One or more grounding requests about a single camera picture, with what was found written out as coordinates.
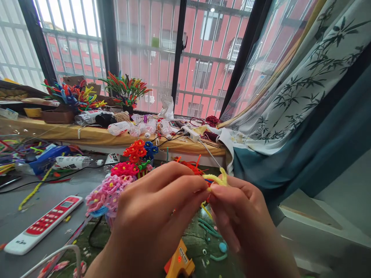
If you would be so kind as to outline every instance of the bamboo print curtain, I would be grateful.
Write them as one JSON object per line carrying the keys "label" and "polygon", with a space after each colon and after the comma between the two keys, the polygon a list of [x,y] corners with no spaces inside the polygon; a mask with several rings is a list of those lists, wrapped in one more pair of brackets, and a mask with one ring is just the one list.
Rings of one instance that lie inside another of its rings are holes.
{"label": "bamboo print curtain", "polygon": [[292,60],[297,65],[291,74],[283,72],[258,103],[227,126],[233,147],[266,155],[280,150],[370,43],[370,30],[370,0],[328,0],[301,46],[309,50]]}

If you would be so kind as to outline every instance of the white wall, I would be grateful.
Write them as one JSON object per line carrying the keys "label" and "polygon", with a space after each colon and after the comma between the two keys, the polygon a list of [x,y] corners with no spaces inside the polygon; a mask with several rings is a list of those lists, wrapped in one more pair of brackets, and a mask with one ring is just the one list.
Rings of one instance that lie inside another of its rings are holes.
{"label": "white wall", "polygon": [[371,237],[371,150],[354,162],[315,199],[325,201]]}

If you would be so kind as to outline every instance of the black wire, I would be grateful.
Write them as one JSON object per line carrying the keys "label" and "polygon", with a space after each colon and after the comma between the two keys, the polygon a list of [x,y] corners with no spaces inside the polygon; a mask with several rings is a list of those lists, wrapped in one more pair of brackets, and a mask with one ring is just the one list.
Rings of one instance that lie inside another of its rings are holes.
{"label": "black wire", "polygon": [[180,138],[180,137],[182,137],[182,136],[186,136],[186,135],[185,135],[185,134],[182,134],[182,135],[180,135],[180,136],[178,136],[178,137],[176,137],[176,138],[169,139],[169,140],[163,142],[162,144],[160,144],[158,147],[161,147],[161,146],[162,146],[163,144],[165,144],[166,142],[176,140],[176,139],[178,139],[178,138]]}
{"label": "black wire", "polygon": [[[182,130],[178,130],[174,135],[173,135],[173,137],[175,136],[175,135],[177,135],[179,132],[181,132]],[[153,142],[153,141],[155,141],[157,138],[160,138],[160,137],[165,137],[166,138],[166,136],[165,135],[160,135],[160,136],[157,136],[155,139],[153,139],[151,142]]]}
{"label": "black wire", "polygon": [[98,166],[98,167],[90,167],[90,166],[88,166],[88,167],[84,167],[84,168],[82,168],[82,169],[79,169],[79,170],[77,170],[77,171],[75,171],[75,172],[72,172],[72,173],[70,173],[70,174],[67,174],[67,175],[65,175],[65,176],[61,176],[60,178],[57,178],[57,179],[54,179],[54,180],[46,180],[46,181],[32,181],[32,182],[30,182],[30,183],[26,183],[26,184],[24,184],[24,185],[20,185],[20,186],[18,186],[18,187],[12,188],[12,189],[7,190],[7,191],[0,191],[0,194],[8,193],[8,192],[11,192],[11,191],[17,190],[17,189],[19,189],[19,188],[21,188],[21,187],[24,187],[24,186],[26,186],[26,185],[33,184],[33,183],[48,183],[48,182],[50,182],[50,181],[61,180],[61,179],[64,179],[65,177],[68,177],[68,176],[71,176],[71,175],[73,175],[73,174],[76,174],[76,173],[78,173],[78,172],[80,172],[80,171],[82,171],[82,170],[84,170],[84,169],[87,169],[87,168],[98,169],[98,168],[101,168],[101,167],[103,167],[103,166],[105,166],[105,165],[113,165],[113,164],[117,164],[117,163],[108,163],[108,164],[103,164],[103,165],[100,165],[100,166]]}
{"label": "black wire", "polygon": [[96,248],[96,249],[100,249],[100,250],[103,250],[103,247],[102,246],[95,246],[94,244],[91,243],[91,239],[92,239],[92,236],[93,236],[94,231],[97,229],[97,227],[99,226],[100,222],[102,221],[102,218],[103,218],[103,216],[99,217],[99,220],[94,225],[94,227],[91,230],[91,232],[89,234],[89,237],[88,237],[88,243],[89,243],[90,247],[93,247],[93,248]]}

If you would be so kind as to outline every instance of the power strip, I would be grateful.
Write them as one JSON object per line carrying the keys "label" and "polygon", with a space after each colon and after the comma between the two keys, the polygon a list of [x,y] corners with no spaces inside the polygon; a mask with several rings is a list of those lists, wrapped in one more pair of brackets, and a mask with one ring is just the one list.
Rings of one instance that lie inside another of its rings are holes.
{"label": "power strip", "polygon": [[187,135],[193,142],[197,143],[200,139],[200,135],[197,134],[193,129],[190,129],[189,127],[187,126],[182,126],[182,129],[185,131],[185,133],[189,133],[189,135]]}

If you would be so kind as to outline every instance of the plastic bottle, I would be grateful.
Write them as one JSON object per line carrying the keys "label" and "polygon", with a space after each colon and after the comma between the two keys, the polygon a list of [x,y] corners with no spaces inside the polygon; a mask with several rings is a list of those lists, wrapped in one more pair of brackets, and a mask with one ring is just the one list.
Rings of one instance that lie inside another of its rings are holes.
{"label": "plastic bottle", "polygon": [[129,129],[129,134],[133,137],[138,137],[146,130],[146,127],[145,123],[135,125]]}
{"label": "plastic bottle", "polygon": [[171,125],[168,120],[162,119],[160,121],[161,134],[166,136],[171,133]]}
{"label": "plastic bottle", "polygon": [[131,127],[134,125],[131,122],[118,122],[116,124],[110,124],[108,126],[108,132],[111,133],[112,135],[120,135],[121,133],[126,132],[129,130]]}
{"label": "plastic bottle", "polygon": [[115,164],[120,162],[120,155],[118,153],[110,153],[107,156],[105,165],[103,166],[103,170],[105,173],[111,173],[111,169],[114,168]]}
{"label": "plastic bottle", "polygon": [[104,160],[94,160],[88,156],[58,156],[55,158],[56,164],[53,169],[73,169],[78,170],[85,167],[102,166]]}
{"label": "plastic bottle", "polygon": [[80,115],[75,116],[75,121],[78,125],[88,125],[95,123],[95,117],[100,114],[107,114],[110,112],[102,111],[102,110],[90,110],[90,111],[83,111]]}
{"label": "plastic bottle", "polygon": [[146,130],[149,132],[149,134],[154,134],[156,132],[156,120],[150,119],[148,120],[146,124]]}

